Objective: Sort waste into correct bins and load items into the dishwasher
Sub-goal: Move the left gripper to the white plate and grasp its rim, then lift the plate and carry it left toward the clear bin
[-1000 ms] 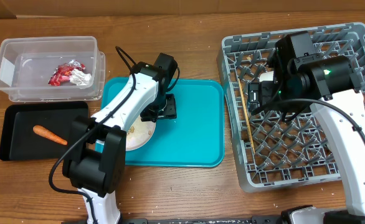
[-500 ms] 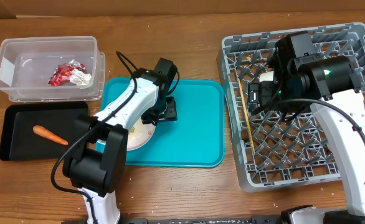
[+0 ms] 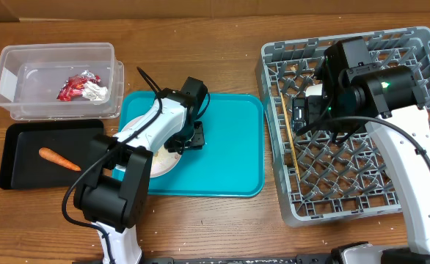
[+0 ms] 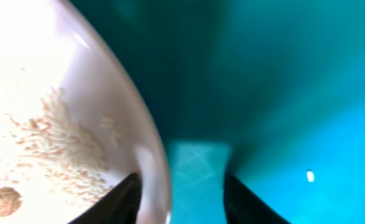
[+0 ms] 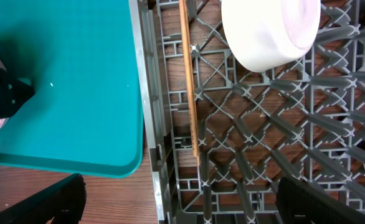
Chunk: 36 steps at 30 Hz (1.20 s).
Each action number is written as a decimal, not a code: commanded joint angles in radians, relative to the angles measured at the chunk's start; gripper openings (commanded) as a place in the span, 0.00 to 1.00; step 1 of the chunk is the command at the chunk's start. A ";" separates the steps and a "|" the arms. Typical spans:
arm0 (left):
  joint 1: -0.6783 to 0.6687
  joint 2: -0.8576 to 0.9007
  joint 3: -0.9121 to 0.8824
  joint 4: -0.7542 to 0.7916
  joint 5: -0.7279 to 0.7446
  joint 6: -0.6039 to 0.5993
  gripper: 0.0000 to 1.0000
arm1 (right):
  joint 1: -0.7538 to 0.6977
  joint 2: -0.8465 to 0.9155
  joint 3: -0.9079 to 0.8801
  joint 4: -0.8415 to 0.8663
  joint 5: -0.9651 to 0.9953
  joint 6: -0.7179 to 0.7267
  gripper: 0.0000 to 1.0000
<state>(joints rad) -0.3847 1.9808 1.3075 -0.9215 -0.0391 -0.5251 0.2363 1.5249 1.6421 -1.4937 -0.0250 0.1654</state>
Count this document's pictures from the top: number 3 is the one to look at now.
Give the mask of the red snack wrapper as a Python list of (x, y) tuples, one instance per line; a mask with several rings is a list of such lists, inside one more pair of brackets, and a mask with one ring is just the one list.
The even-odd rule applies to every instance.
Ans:
[(99, 84), (101, 82), (101, 78), (99, 76), (72, 76), (65, 82), (63, 88), (61, 88), (61, 90), (59, 91), (57, 99), (60, 101), (72, 101), (72, 99), (81, 96), (84, 89), (84, 85), (87, 82), (90, 82), (92, 84)]

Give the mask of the white bowl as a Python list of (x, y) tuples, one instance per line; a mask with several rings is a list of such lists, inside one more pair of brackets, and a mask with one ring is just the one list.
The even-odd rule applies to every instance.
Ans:
[(322, 84), (316, 84), (313, 86), (309, 86), (305, 90), (305, 96), (322, 96)]

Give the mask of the foil wrapper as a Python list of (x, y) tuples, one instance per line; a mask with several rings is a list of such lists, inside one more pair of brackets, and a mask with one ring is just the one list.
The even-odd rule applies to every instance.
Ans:
[(85, 78), (81, 96), (90, 101), (104, 101), (108, 93), (108, 88), (101, 84), (101, 78), (94, 73), (85, 70), (80, 74)]

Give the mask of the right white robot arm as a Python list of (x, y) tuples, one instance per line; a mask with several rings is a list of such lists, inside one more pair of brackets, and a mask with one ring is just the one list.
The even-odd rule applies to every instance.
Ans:
[(409, 252), (430, 257), (430, 127), (423, 90), (406, 65), (381, 68), (362, 37), (324, 52), (320, 95), (294, 99), (297, 136), (365, 129), (378, 147), (407, 226)]

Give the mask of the wooden chopstick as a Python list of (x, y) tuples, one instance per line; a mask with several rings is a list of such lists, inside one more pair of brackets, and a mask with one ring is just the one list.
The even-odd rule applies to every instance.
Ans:
[(297, 182), (301, 183), (301, 177), (300, 177), (300, 171), (299, 171), (299, 166), (296, 160), (296, 153), (295, 153), (295, 147), (294, 147), (294, 140), (293, 140), (293, 135), (292, 135), (292, 131), (291, 131), (291, 124), (288, 118), (288, 111), (286, 108), (286, 103), (285, 103), (285, 99), (283, 97), (283, 93), (280, 93), (280, 100), (281, 100), (281, 104), (282, 104), (282, 109), (283, 109), (283, 114), (284, 114), (284, 119), (285, 119), (285, 125), (286, 125), (286, 130), (287, 130), (287, 135), (288, 135), (288, 141), (291, 147), (291, 155), (292, 155), (292, 161), (294, 163), (294, 167), (295, 167), (295, 171), (296, 171), (296, 178), (297, 178)]

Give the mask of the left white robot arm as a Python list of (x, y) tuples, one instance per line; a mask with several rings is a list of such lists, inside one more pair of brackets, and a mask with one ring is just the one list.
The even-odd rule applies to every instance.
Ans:
[(146, 79), (155, 93), (150, 110), (130, 128), (114, 136), (98, 134), (90, 142), (89, 166), (68, 189), (83, 222), (72, 224), (98, 231), (104, 263), (140, 263), (136, 223), (147, 199), (154, 154), (200, 150), (205, 144), (201, 116), (210, 95), (201, 80), (188, 77), (179, 90), (160, 90)]

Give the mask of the orange carrot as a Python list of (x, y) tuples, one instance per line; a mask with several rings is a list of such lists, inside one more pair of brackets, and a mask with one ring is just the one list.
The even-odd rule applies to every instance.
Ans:
[(53, 150), (42, 147), (39, 149), (39, 156), (47, 161), (50, 161), (54, 164), (57, 164), (59, 166), (62, 166), (66, 169), (70, 169), (75, 172), (80, 172), (81, 168), (74, 164), (73, 162), (69, 161), (68, 159), (62, 157), (58, 153), (54, 152)]

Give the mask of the pink plate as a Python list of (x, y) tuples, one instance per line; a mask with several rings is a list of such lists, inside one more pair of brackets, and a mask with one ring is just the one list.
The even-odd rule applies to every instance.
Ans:
[[(138, 116), (127, 123), (120, 132), (127, 131), (131, 126), (137, 123), (143, 116)], [(181, 155), (178, 153), (170, 153), (164, 146), (160, 147), (157, 152), (153, 154), (152, 167), (150, 171), (150, 178), (160, 177), (168, 173), (173, 169), (179, 160)], [(122, 172), (125, 174), (125, 169), (122, 166), (115, 167), (116, 172)]]

